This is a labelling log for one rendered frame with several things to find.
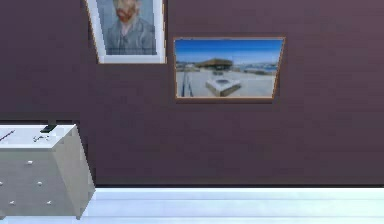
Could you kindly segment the white framed portrait picture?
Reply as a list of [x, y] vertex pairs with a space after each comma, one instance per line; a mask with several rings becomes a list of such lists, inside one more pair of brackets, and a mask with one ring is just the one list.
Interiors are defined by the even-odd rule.
[[99, 64], [165, 64], [166, 0], [84, 0]]

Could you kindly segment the white chest of drawers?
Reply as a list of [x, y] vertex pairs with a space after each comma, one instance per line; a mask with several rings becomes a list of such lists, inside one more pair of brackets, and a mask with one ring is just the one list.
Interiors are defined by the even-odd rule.
[[[74, 216], [95, 185], [76, 125], [0, 125], [0, 220], [8, 216]], [[33, 142], [33, 137], [44, 139]]]

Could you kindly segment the brown framed landscape picture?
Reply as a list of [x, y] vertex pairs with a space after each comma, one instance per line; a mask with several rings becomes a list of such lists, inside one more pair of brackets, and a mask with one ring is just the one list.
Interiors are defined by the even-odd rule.
[[174, 40], [179, 101], [272, 100], [283, 37], [179, 37]]

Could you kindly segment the thin dark pen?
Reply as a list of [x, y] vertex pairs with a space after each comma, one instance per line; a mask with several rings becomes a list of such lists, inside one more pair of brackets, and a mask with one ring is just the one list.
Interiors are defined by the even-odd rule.
[[5, 134], [3, 137], [1, 137], [0, 138], [0, 142], [2, 141], [2, 140], [4, 140], [5, 138], [7, 138], [8, 136], [10, 136], [12, 133], [14, 133], [15, 132], [15, 130], [12, 130], [12, 131], [10, 131], [9, 133], [7, 133], [7, 134]]

